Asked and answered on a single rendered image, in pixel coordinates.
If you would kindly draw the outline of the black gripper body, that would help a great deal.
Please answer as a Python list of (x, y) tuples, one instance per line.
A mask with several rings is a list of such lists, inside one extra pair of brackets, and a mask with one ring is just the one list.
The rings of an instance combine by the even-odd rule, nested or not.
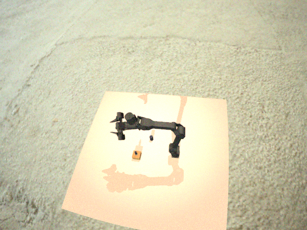
[[(124, 119), (124, 113), (117, 112), (117, 120), (119, 120), (119, 122), (123, 122), (122, 119)], [(127, 123), (127, 122), (125, 122), (125, 123)], [(126, 128), (127, 128), (127, 130), (130, 130), (128, 123), (126, 125)], [(123, 132), (118, 133), (118, 140), (125, 140), (125, 134), (123, 134)]]

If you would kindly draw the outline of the orange block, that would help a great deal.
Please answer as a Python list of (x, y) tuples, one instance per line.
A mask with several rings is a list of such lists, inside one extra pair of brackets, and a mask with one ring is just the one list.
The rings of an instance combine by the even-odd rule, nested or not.
[(141, 151), (137, 151), (138, 155), (135, 155), (135, 151), (133, 151), (132, 159), (133, 160), (141, 160)]

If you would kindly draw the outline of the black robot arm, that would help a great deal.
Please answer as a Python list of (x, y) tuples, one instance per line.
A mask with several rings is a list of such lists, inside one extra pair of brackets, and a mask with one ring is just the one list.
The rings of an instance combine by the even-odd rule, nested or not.
[[(164, 130), (173, 131), (176, 137), (174, 139), (174, 142), (169, 144), (168, 152), (171, 153), (172, 158), (179, 159), (180, 156), (179, 143), (181, 139), (183, 139), (186, 136), (185, 127), (183, 127), (181, 124), (177, 124), (176, 122), (153, 121), (149, 118), (145, 118), (142, 116), (136, 117), (136, 115), (133, 115), (133, 113), (130, 112), (126, 113), (125, 119), (129, 124), (130, 130), (138, 129), (140, 131), (140, 130), (151, 130), (151, 129), (164, 129)], [(119, 133), (122, 133), (123, 131), (127, 130), (126, 128), (127, 123), (116, 122), (115, 129), (117, 129)]]

